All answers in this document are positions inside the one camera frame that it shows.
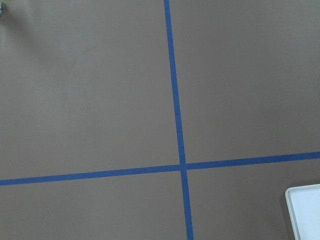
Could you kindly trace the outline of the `white rectangular tray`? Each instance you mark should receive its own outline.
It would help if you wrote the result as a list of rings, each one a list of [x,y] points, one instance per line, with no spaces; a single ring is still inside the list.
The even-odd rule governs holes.
[[[294,238],[320,240],[320,185],[290,187],[285,199]]]

